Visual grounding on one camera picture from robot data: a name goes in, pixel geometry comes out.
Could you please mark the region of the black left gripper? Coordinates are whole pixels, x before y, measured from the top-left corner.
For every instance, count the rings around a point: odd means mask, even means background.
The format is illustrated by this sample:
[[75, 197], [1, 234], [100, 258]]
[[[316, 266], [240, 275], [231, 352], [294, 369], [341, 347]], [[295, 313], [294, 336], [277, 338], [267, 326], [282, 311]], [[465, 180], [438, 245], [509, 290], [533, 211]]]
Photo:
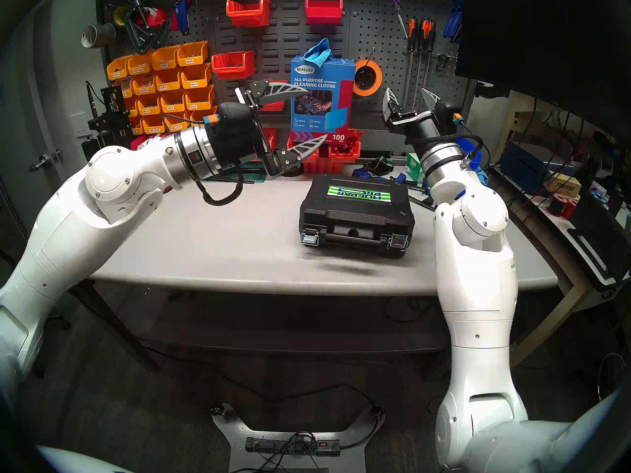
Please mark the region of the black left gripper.
[[281, 176], [301, 166], [328, 137], [325, 134], [273, 152], [259, 119], [259, 109], [304, 96], [308, 90], [292, 83], [259, 80], [235, 92], [240, 100], [220, 103], [217, 119], [213, 120], [213, 153], [222, 167], [255, 157], [263, 162], [270, 177]]

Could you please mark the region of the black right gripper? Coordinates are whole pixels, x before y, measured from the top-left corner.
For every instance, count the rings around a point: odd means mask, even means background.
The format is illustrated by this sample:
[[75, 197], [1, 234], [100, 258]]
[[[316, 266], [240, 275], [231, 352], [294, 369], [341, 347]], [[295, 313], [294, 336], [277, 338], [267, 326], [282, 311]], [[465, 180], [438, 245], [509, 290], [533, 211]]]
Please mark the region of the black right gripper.
[[427, 107], [426, 112], [404, 112], [391, 88], [384, 94], [384, 123], [391, 134], [402, 135], [404, 144], [427, 143], [428, 139], [437, 139], [443, 134], [432, 111], [435, 110], [440, 97], [422, 88], [422, 97]]

